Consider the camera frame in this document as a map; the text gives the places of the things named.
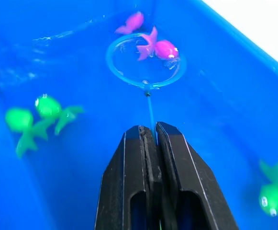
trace tub floor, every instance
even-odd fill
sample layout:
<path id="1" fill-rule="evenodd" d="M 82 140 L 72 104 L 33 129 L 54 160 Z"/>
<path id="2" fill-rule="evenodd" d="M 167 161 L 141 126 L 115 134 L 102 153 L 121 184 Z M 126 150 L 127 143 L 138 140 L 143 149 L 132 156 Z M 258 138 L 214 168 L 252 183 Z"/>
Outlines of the tub floor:
<path id="1" fill-rule="evenodd" d="M 38 49 L 45 49 L 47 55 L 33 69 L 43 76 L 1 95 L 6 108 L 30 108 L 36 118 L 34 101 L 43 93 L 55 97 L 63 107 L 78 104 L 86 110 L 58 137 L 50 128 L 49 141 L 38 141 L 39 150 L 22 159 L 60 230 L 92 229 L 101 175 L 123 132 L 134 125 L 150 125 L 144 93 L 117 79 L 106 66 L 105 52 L 118 37 L 113 31 L 120 21 L 116 18 L 53 39 L 49 46 L 38 43 Z M 278 217 L 268 217 L 259 207 L 262 179 L 237 137 L 228 136 L 226 117 L 218 116 L 212 108 L 216 105 L 204 100 L 189 81 L 187 73 L 153 93 L 155 120 L 178 127 L 212 168 L 240 229 L 278 229 Z M 12 134 L 12 138 L 16 145 L 18 136 Z"/>

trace green toy fish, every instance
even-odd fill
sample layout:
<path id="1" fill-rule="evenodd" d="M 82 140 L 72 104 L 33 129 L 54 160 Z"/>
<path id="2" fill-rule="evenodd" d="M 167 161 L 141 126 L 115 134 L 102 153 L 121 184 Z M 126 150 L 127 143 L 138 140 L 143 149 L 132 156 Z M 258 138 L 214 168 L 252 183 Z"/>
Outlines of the green toy fish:
<path id="1" fill-rule="evenodd" d="M 34 137 L 39 137 L 47 140 L 46 130 L 55 120 L 45 119 L 37 122 L 33 126 L 33 115 L 29 110 L 21 108 L 13 108 L 7 111 L 5 120 L 10 130 L 13 132 L 22 133 L 22 136 L 16 147 L 18 157 L 28 150 L 37 150 L 38 147 L 34 142 Z"/>
<path id="2" fill-rule="evenodd" d="M 260 206 L 270 216 L 278 215 L 278 163 L 273 167 L 268 166 L 263 161 L 259 163 L 261 171 L 272 182 L 264 185 L 260 191 Z"/>
<path id="3" fill-rule="evenodd" d="M 77 114 L 84 112 L 81 106 L 70 106 L 63 110 L 60 103 L 47 94 L 43 94 L 42 97 L 37 98 L 35 107 L 40 117 L 59 119 L 55 127 L 55 135 L 59 135 L 64 126 L 74 121 Z"/>

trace water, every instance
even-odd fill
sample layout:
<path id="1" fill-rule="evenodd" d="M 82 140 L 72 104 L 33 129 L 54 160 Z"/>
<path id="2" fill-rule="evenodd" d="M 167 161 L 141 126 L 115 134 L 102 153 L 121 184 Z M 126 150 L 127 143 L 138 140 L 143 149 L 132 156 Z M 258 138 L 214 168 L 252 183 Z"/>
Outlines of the water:
<path id="1" fill-rule="evenodd" d="M 178 127 L 212 168 L 240 229 L 278 229 L 278 216 L 267 216 L 259 206 L 259 190 L 267 181 L 257 167 L 259 159 L 278 161 L 278 121 L 272 123 L 278 118 L 278 106 L 272 110 L 278 103 L 277 76 L 201 12 L 182 9 L 187 7 L 183 1 L 163 1 L 153 12 L 159 35 L 188 62 L 182 78 L 152 91 L 154 119 Z M 163 16 L 168 8 L 180 12 L 174 20 Z M 97 17 L 0 51 L 0 229 L 94 226 L 101 175 L 123 132 L 150 126 L 144 92 L 111 73 L 105 59 L 108 46 L 120 37 L 114 30 L 130 13 Z M 184 38 L 182 15 L 191 26 Z M 151 31 L 151 17 L 139 32 Z M 127 66 L 119 62 L 121 55 L 115 63 L 138 81 L 162 81 L 171 73 L 151 59 L 132 75 L 136 54 L 126 59 Z M 4 114 L 19 106 L 38 121 L 34 102 L 44 93 L 63 108 L 81 105 L 86 113 L 59 136 L 50 128 L 49 140 L 38 140 L 39 150 L 19 160 L 14 152 L 19 135 L 8 130 Z"/>

